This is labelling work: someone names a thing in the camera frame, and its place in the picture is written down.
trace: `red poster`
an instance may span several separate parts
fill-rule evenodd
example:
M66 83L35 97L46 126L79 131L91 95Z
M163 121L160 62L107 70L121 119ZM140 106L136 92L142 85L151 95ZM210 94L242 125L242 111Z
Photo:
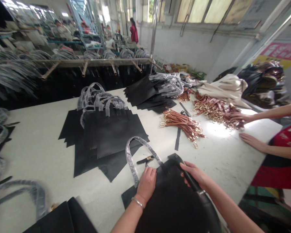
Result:
M291 60L291 44L271 43L261 55Z

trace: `cream fabric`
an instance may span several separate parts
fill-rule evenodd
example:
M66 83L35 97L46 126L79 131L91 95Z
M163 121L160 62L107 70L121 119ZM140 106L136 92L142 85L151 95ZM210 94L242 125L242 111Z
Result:
M198 92L201 95L207 94L227 103L251 109L249 105L242 101L242 93L247 87L248 84L245 80L238 78L237 75L228 74L211 84L204 83L198 88Z

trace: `window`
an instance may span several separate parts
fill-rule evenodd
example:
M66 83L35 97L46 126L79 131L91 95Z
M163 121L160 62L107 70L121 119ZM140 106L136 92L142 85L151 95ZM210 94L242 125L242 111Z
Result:
M219 24L227 12L225 24L238 24L253 0L182 0L177 17L178 23Z
M154 0L143 0L143 22L153 22ZM158 22L165 22L164 15L165 0L160 0L158 4Z
M133 0L126 0L127 7L127 20L130 21L130 18L133 18Z

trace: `white work table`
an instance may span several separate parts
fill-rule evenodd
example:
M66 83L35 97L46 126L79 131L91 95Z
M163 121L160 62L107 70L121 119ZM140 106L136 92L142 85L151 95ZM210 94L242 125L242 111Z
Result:
M127 102L123 89L110 91ZM131 187L133 178L126 165L112 183L98 168L76 178L74 171L74 146L66 148L64 139L58 140L69 110L77 107L77 98L28 107L10 112L8 123L20 121L1 150L7 168L1 179L13 176L12 180L35 180L41 184L47 195L47 205L60 204L76 197L99 233L110 232L124 206L121 194ZM177 105L172 109L181 112ZM214 124L202 114L192 117L200 122L207 138L198 139L198 149L182 132L179 151L175 151L177 127L161 128L161 116L154 111L137 110L127 103L128 108L138 114L149 135L150 145L161 157L177 153L183 160L190 161L209 175L222 189L239 203L255 173L262 164L265 154L245 144L239 138L239 131L230 131L223 125ZM190 112L192 102L184 103ZM253 114L252 110L244 113ZM268 120L259 120L245 125L245 132L268 142L281 129L281 125ZM134 164L150 153L141 147L133 156ZM150 166L157 167L152 161ZM136 165L139 176L144 165ZM36 209L29 194L21 194L0 205L0 233L21 233L35 223Z

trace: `black handle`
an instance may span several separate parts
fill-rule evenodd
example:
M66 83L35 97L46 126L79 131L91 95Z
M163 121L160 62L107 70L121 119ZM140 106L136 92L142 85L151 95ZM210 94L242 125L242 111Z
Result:
M217 214L211 200L208 198L208 196L203 191L203 189L199 186L198 182L191 176L191 174L184 171L180 167L180 163L185 164L184 161L182 160L182 158L179 155L177 155L176 153L174 153L174 154L168 156L168 159L173 160L177 164L179 169L183 172L184 177L186 178L186 180L190 184L193 191L197 192L198 197L199 197L199 199L200 199L200 201L205 209L205 212L208 216L207 220L208 220L209 232L210 233L221 233L222 231L221 231L220 220L219 220L218 214Z

